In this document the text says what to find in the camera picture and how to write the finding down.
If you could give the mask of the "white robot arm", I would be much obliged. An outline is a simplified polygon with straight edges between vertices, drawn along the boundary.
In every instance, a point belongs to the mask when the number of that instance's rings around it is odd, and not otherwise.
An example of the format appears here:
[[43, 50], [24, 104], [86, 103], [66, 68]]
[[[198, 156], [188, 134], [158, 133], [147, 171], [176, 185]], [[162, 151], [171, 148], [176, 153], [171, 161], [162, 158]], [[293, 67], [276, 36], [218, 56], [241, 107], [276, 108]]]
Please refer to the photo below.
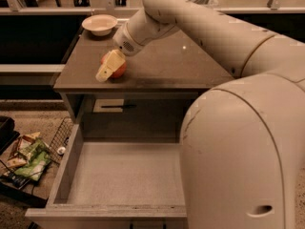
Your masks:
[[142, 0], [113, 40], [122, 56], [173, 28], [230, 73], [183, 120], [180, 171], [189, 229], [295, 229], [305, 157], [305, 46], [189, 0]]

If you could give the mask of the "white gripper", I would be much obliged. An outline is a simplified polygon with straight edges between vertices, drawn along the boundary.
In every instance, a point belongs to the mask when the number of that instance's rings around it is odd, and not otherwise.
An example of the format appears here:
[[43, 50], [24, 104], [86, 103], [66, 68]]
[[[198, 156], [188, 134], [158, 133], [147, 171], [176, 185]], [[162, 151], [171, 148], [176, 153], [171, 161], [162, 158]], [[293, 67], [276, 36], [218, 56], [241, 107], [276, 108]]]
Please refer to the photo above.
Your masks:
[[125, 55], [134, 56], [143, 49], [137, 30], [130, 22], [122, 25], [112, 39], [114, 46], [119, 50], [107, 52], [102, 57], [101, 66], [95, 76], [99, 82], [105, 82], [111, 78], [111, 75], [126, 63]]

